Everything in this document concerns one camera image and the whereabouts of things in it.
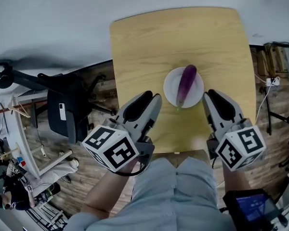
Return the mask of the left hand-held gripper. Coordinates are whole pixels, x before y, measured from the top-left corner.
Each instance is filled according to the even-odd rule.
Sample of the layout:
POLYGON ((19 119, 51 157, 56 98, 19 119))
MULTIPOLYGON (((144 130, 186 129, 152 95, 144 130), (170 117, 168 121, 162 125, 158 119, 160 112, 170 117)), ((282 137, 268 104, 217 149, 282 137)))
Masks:
POLYGON ((95 127, 82 145, 102 166, 120 172, 136 159, 141 167, 148 166, 155 149, 148 131, 154 126, 162 106, 162 97, 147 90, 129 100, 115 119, 107 119, 95 127))

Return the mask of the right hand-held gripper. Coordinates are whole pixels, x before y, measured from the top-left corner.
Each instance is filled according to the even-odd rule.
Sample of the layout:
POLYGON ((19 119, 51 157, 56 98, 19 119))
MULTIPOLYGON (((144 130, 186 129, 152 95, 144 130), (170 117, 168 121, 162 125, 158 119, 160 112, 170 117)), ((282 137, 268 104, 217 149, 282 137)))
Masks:
POLYGON ((213 129, 222 129, 229 122, 233 125, 221 139, 214 133, 207 140, 210 158, 219 157, 230 171, 252 164, 266 150, 259 128, 249 119, 242 119, 238 104, 226 94, 210 89, 203 94, 203 105, 208 123, 213 129))

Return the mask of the white round plate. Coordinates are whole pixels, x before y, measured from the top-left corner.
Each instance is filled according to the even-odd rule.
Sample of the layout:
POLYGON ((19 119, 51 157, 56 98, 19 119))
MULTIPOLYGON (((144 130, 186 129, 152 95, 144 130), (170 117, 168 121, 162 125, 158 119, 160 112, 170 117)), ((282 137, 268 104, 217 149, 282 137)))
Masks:
MULTIPOLYGON (((170 71, 163 85, 163 91, 166 99, 170 104, 177 107, 176 97, 179 88, 181 76, 185 67, 178 67, 170 71)), ((199 73, 196 74, 194 84, 192 85, 182 108, 190 108, 199 103, 204 93, 204 83, 199 73)))

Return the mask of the purple eggplant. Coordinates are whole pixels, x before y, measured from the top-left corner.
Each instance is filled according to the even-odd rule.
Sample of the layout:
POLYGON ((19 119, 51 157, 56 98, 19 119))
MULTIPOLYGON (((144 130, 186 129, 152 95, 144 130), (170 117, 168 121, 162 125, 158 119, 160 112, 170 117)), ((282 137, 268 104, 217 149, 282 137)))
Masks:
POLYGON ((182 108, 186 100, 186 97, 194 83, 196 74, 197 74, 197 68, 192 64, 188 65, 184 69, 181 79, 180 79, 177 97, 176 97, 176 104, 177 104, 178 109, 182 108))

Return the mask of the person's right forearm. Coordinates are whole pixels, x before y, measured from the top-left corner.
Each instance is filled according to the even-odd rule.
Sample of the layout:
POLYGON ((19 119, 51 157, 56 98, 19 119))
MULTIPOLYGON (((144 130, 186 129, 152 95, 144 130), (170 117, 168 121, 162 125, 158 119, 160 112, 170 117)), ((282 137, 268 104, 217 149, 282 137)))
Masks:
POLYGON ((251 190, 251 186, 245 176, 244 171, 230 171, 223 164, 223 177, 225 182, 225 192, 251 190))

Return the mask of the person's left forearm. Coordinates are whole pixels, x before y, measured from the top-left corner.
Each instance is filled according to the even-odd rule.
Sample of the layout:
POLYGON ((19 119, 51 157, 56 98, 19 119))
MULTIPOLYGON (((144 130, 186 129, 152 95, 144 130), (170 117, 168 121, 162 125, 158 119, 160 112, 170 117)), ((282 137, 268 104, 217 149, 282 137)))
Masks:
POLYGON ((80 211, 90 213, 99 219, 108 218, 128 179, 128 176, 118 175, 111 171, 106 172, 89 191, 80 211))

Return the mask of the khaki trousers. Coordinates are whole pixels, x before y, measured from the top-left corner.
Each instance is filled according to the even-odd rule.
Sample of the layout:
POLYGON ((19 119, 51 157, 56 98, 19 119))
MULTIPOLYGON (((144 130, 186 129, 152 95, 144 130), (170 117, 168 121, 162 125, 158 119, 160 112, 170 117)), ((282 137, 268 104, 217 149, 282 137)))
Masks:
POLYGON ((185 152, 173 152, 173 153, 158 153, 153 154, 150 163, 160 159, 167 159, 174 167, 178 167, 186 158, 191 157, 200 161, 203 161, 207 165, 210 165, 210 159, 205 150, 185 151, 185 152))

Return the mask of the white power strip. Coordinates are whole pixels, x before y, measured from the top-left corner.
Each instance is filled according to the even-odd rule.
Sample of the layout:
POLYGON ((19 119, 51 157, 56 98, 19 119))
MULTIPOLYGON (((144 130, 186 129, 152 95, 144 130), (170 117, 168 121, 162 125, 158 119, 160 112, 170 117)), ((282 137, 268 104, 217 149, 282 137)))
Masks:
POLYGON ((273 78, 267 78, 266 79, 266 86, 279 86, 280 85, 280 78, 279 77, 273 77, 273 78))

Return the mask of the cardboard boxes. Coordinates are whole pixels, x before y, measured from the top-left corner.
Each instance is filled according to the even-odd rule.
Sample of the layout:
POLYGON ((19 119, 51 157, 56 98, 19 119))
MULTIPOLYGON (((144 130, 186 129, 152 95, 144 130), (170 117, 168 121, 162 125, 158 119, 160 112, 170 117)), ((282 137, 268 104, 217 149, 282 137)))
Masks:
POLYGON ((289 43, 266 43, 256 51, 257 74, 261 77, 289 77, 289 43))

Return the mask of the black office chair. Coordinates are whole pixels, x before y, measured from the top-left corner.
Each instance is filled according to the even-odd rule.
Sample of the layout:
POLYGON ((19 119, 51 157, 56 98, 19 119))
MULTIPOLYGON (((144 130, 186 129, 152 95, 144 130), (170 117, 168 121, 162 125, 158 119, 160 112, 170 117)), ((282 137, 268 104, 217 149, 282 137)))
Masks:
POLYGON ((14 70, 8 62, 0 62, 0 89, 6 89, 13 83, 31 90, 47 90, 47 104, 41 107, 48 113, 50 129, 68 138, 71 144, 83 141, 88 130, 88 116, 93 110, 116 115, 116 110, 97 106, 89 101, 90 95, 105 75, 98 75, 92 84, 85 89, 81 78, 75 73, 48 76, 43 73, 36 77, 14 70), (60 119, 59 103, 65 104, 66 121, 60 119))

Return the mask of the light blue shirt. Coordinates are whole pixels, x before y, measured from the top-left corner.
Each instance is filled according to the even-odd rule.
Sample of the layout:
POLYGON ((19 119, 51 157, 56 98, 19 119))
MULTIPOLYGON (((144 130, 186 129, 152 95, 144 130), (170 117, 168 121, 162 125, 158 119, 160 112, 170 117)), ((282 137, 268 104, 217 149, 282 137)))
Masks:
POLYGON ((217 207, 216 180, 210 166, 186 158, 174 167, 154 160, 135 179, 132 200, 112 218, 80 212, 65 231, 236 231, 230 215, 217 207))

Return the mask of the black tablet device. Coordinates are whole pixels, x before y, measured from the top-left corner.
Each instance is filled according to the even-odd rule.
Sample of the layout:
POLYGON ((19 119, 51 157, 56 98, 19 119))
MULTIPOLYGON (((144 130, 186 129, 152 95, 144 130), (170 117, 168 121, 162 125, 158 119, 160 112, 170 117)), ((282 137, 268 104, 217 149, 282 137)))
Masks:
POLYGON ((236 231, 278 231, 289 221, 263 190, 228 191, 223 197, 236 231))

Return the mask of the wooden coat rack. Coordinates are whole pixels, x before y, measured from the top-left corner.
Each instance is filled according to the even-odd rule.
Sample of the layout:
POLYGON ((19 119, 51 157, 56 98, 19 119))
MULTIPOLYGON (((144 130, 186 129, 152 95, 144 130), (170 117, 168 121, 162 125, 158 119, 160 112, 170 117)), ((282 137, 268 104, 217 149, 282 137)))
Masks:
POLYGON ((16 106, 11 106, 7 108, 0 109, 0 114, 8 112, 8 111, 13 111, 13 112, 18 112, 19 114, 29 117, 29 115, 25 112, 25 107, 32 106, 34 104, 46 104, 46 101, 37 101, 37 102, 31 102, 31 103, 26 103, 26 104, 19 104, 16 106))

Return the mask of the white desk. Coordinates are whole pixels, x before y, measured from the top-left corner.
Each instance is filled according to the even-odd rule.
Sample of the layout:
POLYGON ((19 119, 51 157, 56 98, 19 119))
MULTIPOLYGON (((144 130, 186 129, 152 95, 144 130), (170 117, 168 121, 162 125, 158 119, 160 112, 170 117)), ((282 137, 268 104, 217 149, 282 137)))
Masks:
MULTIPOLYGON (((8 100, 7 103, 0 103, 1 109, 16 106, 19 104, 26 104, 31 102, 37 101, 45 101, 47 98, 46 92, 41 92, 37 94, 30 94, 30 95, 22 95, 19 97, 14 97, 13 95, 8 100)), ((29 172, 32 176, 37 179, 40 179, 44 173, 48 170, 65 160, 67 157, 72 155, 72 150, 68 150, 62 155, 49 160, 48 162, 44 163, 41 167, 38 167, 35 159, 33 157, 33 153, 43 149, 43 146, 39 146, 35 149, 30 149, 25 130, 21 121, 21 114, 18 112, 8 111, 2 113, 3 117, 3 127, 6 128, 7 131, 7 141, 9 147, 11 149, 11 153, 13 157, 18 158, 22 157, 25 161, 24 169, 29 172)))

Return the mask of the black metal frame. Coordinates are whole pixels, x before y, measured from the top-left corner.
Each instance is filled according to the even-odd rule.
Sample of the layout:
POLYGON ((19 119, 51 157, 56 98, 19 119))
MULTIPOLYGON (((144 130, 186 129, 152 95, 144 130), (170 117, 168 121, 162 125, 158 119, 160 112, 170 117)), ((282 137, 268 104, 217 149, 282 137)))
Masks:
POLYGON ((272 119, 271 119, 271 117, 277 118, 278 120, 281 120, 281 121, 289 124, 289 116, 284 117, 284 116, 281 116, 277 113, 272 112, 270 109, 270 103, 269 103, 269 98, 268 98, 268 93, 269 93, 268 88, 262 87, 261 92, 263 92, 265 94, 264 100, 265 100, 265 105, 267 108, 267 115, 268 115, 268 125, 267 125, 266 132, 271 136, 272 135, 272 119))

